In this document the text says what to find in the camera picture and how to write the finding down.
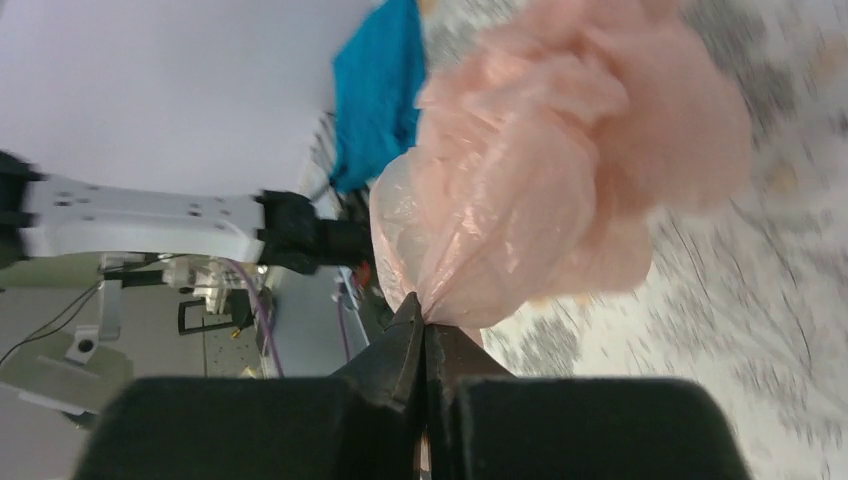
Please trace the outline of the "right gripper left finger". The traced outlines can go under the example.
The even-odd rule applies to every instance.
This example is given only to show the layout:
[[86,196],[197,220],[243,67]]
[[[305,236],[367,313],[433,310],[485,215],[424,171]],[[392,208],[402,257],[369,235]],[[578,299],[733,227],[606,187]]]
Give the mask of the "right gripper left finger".
[[423,344],[408,295],[390,326],[325,377],[159,377],[103,411],[77,479],[416,479]]

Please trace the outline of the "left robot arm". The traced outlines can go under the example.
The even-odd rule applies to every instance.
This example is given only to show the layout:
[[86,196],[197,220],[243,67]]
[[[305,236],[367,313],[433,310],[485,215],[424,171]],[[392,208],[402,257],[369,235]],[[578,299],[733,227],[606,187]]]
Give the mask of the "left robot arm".
[[173,253],[312,275],[373,257],[363,222],[325,219],[295,192],[205,197],[100,186],[1,154],[1,266],[82,253]]

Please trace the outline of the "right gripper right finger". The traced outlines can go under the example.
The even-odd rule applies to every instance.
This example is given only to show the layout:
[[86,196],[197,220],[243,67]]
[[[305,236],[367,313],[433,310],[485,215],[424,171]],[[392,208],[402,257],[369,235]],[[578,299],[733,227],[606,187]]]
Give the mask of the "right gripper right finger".
[[745,479],[728,420],[676,378],[519,378],[462,331],[424,331],[437,479]]

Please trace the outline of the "pink plastic trash bag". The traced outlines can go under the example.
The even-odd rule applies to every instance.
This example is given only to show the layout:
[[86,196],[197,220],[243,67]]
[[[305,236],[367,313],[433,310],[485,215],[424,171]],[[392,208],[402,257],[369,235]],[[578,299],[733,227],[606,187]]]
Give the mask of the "pink plastic trash bag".
[[486,328],[522,304],[627,292],[647,220],[749,178],[752,125],[674,1],[534,1],[420,92],[416,144],[370,192],[388,305]]

